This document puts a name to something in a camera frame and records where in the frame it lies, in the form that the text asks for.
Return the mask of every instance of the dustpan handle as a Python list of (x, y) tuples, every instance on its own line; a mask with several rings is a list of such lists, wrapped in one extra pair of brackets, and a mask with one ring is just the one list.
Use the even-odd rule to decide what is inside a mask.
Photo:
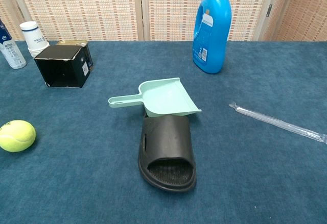
[(135, 105), (142, 105), (143, 99), (141, 94), (115, 96), (108, 100), (109, 106), (112, 108), (129, 107)]

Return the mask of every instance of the blue detergent bottle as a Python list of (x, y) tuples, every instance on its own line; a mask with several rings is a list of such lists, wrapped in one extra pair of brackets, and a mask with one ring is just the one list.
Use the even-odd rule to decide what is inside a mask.
[(203, 71), (220, 71), (225, 59), (230, 23), (229, 0), (202, 0), (194, 27), (193, 61)]

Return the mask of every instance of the woven screen panel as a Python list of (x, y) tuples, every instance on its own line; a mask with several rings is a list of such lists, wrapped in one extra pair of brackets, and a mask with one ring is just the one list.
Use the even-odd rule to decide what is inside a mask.
[(48, 40), (138, 40), (134, 0), (25, 0)]
[(327, 0), (290, 0), (277, 41), (326, 41)]
[(268, 18), (268, 23), (266, 28), (263, 30), (262, 34), (262, 40), (265, 41), (270, 41), (273, 34), (276, 31), (276, 24), (277, 21), (279, 20), (282, 10), (283, 10), (283, 5), (285, 4), (286, 0), (275, 0), (273, 3), (273, 6), (271, 8), (269, 18)]
[(0, 0), (0, 17), (2, 22), (5, 24), (14, 40), (24, 40), (20, 27), (15, 19), (16, 16), (13, 14), (14, 10), (17, 9), (12, 8), (11, 2), (9, 2), (9, 0)]
[[(201, 0), (149, 0), (150, 40), (193, 40)], [(230, 0), (229, 40), (252, 40), (263, 0)]]

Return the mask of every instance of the black cardboard box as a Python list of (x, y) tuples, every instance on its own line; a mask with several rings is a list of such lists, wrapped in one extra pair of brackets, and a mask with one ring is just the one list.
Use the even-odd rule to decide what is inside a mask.
[(82, 88), (90, 71), (78, 45), (50, 45), (34, 60), (48, 87)]

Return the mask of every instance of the stack of paper cups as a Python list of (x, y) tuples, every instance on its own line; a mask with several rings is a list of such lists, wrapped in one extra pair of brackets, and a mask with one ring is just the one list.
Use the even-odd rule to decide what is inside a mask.
[(49, 42), (43, 36), (39, 25), (35, 21), (23, 22), (20, 29), (25, 37), (31, 56), (34, 58), (49, 46)]

